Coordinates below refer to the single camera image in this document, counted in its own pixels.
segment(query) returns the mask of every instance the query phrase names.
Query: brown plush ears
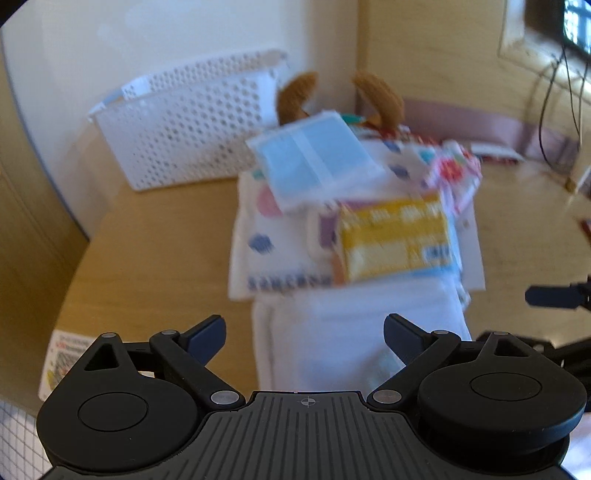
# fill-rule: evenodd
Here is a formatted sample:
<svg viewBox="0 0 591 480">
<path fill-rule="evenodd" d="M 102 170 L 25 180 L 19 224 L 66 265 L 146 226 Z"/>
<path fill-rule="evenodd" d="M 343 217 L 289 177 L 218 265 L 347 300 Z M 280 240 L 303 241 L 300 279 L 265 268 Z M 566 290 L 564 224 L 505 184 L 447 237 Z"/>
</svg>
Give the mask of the brown plush ears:
<svg viewBox="0 0 591 480">
<path fill-rule="evenodd" d="M 357 72 L 353 84 L 378 112 L 369 119 L 376 127 L 396 130 L 404 121 L 404 101 L 380 77 L 369 72 Z"/>
<path fill-rule="evenodd" d="M 310 100 L 318 84 L 317 72 L 306 72 L 295 77 L 277 96 L 279 124 L 285 125 L 307 118 L 302 106 Z"/>
<path fill-rule="evenodd" d="M 353 84 L 378 111 L 377 118 L 368 121 L 376 127 L 396 130 L 404 120 L 404 101 L 381 78 L 369 72 L 357 72 Z M 279 124 L 285 125 L 307 118 L 303 105 L 310 100 L 318 84 L 317 72 L 295 77 L 277 96 Z"/>
</svg>

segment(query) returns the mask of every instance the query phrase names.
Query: yellow box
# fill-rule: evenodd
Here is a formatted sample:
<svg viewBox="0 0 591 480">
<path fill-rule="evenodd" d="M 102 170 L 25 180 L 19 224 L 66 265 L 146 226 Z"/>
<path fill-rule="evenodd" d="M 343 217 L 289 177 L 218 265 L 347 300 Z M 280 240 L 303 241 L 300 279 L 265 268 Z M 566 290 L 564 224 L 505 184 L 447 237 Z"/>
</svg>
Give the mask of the yellow box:
<svg viewBox="0 0 591 480">
<path fill-rule="evenodd" d="M 345 283 L 453 262 L 449 221 L 438 193 L 356 210 L 342 207 L 337 238 Z"/>
</svg>

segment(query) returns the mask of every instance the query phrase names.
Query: white plastic basket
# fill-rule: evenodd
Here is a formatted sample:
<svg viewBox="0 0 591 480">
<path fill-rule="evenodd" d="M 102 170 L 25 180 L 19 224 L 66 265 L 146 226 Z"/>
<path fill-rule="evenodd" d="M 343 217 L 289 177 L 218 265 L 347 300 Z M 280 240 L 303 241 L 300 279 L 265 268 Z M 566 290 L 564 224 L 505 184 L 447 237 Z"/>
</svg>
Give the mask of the white plastic basket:
<svg viewBox="0 0 591 480">
<path fill-rule="evenodd" d="M 196 61 L 129 82 L 89 115 L 134 190 L 233 177 L 255 164 L 245 140 L 277 125 L 286 75 L 278 50 Z"/>
</svg>

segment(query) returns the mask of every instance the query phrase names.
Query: white wall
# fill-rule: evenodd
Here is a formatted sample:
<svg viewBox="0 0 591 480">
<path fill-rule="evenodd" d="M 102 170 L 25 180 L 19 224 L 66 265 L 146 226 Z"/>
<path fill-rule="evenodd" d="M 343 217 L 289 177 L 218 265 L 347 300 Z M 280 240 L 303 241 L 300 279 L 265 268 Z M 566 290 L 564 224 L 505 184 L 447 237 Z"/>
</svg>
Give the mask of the white wall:
<svg viewBox="0 0 591 480">
<path fill-rule="evenodd" d="M 92 236 L 124 177 L 88 110 L 127 81 L 209 54 L 279 47 L 321 74 L 318 104 L 352 111 L 356 0 L 29 0 L 2 28 L 42 162 Z"/>
</svg>

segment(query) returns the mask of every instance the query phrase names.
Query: crosshair marking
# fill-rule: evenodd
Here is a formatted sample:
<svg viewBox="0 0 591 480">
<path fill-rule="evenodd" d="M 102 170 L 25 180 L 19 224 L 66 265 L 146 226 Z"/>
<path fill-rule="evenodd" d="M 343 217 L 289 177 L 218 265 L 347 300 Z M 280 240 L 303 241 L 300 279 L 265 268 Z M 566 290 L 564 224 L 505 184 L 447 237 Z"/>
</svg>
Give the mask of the crosshair marking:
<svg viewBox="0 0 591 480">
<path fill-rule="evenodd" d="M 310 397 L 306 397 L 304 400 L 300 402 L 303 406 L 310 408 L 312 405 L 316 403 L 316 400 Z"/>
</svg>

